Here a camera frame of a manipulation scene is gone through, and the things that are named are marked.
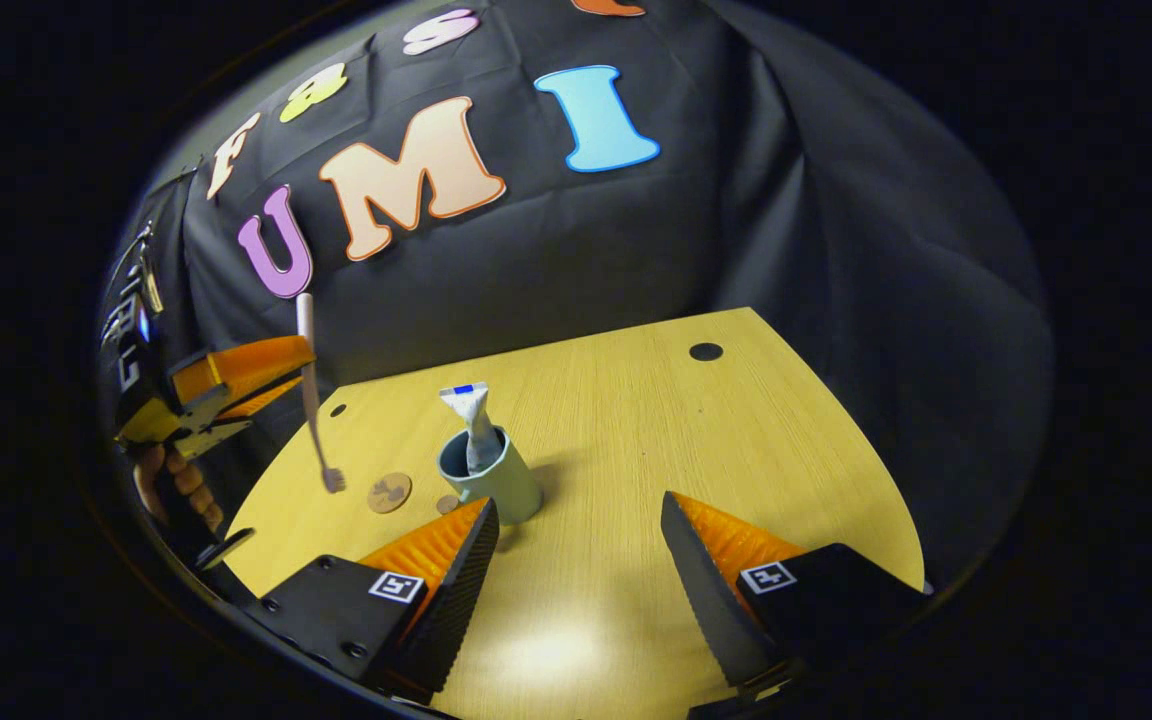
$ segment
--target blue letter i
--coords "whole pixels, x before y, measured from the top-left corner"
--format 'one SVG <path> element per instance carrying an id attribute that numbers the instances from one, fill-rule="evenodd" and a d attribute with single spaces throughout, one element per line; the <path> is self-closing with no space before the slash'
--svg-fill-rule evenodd
<path id="1" fill-rule="evenodd" d="M 657 141 L 639 135 L 612 81 L 621 70 L 611 65 L 590 65 L 550 73 L 536 78 L 536 90 L 553 92 L 576 138 L 567 167 L 577 173 L 599 173 L 645 162 L 660 154 Z"/>

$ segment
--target human hand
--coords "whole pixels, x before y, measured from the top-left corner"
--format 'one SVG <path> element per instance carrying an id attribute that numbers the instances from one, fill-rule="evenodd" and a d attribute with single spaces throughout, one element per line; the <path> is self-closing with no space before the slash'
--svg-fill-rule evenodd
<path id="1" fill-rule="evenodd" d="M 141 455 L 136 462 L 136 469 L 132 470 L 136 491 L 141 493 L 141 501 L 145 503 L 145 509 L 165 525 L 169 524 L 168 513 L 164 509 L 162 501 L 154 490 L 154 478 L 164 464 L 168 467 L 180 495 L 189 498 L 189 506 L 200 515 L 204 523 L 207 524 L 207 529 L 215 532 L 225 515 L 215 499 L 212 498 L 211 488 L 207 488 L 207 484 L 202 479 L 202 470 L 185 462 L 183 457 L 180 457 L 179 452 L 173 450 L 169 454 L 161 445 L 151 447 L 150 450 Z"/>

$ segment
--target wooden coaster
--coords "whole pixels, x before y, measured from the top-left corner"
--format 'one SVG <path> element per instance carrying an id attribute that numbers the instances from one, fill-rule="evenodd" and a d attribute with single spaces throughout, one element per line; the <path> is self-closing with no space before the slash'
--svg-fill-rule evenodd
<path id="1" fill-rule="evenodd" d="M 384 515 L 397 510 L 411 497 L 412 479 L 403 473 L 388 473 L 380 478 L 367 493 L 367 507 Z"/>
<path id="2" fill-rule="evenodd" d="M 461 501 L 456 500 L 454 495 L 440 497 L 438 498 L 438 503 L 434 505 L 434 507 L 438 507 L 439 515 L 447 515 L 448 511 L 456 510 L 458 506 L 461 506 Z"/>

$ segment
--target wooden table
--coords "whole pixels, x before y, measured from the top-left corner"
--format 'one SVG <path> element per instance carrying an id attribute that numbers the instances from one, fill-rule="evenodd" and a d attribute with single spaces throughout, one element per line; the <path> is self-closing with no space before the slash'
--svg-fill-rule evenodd
<path id="1" fill-rule="evenodd" d="M 692 359 L 699 342 L 723 355 Z M 450 491 L 435 455 L 463 427 L 438 392 L 477 381 L 545 501 L 502 528 L 439 710 L 684 717 L 732 697 L 660 535 L 667 488 L 799 546 L 844 541 L 923 589 L 918 535 L 882 461 L 748 306 L 338 389 L 320 431 L 348 488 L 324 491 L 301 429 L 233 521 L 256 528 L 229 556 L 234 573 L 260 596 L 321 553 L 362 558 L 438 518 Z M 367 491 L 392 471 L 411 475 L 412 493 L 378 515 Z"/>

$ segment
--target cup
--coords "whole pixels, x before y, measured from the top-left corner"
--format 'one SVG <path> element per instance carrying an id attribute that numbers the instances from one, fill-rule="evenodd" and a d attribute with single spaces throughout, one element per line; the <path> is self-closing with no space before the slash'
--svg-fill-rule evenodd
<path id="1" fill-rule="evenodd" d="M 495 500 L 500 524 L 516 525 L 540 510 L 540 486 L 531 477 L 531 469 L 518 455 L 509 433 L 494 427 L 500 438 L 500 457 L 478 473 L 470 473 L 465 460 L 465 447 L 470 442 L 470 430 L 461 430 L 447 441 L 438 454 L 438 473 L 456 492 L 461 502 L 473 502 L 479 498 Z"/>

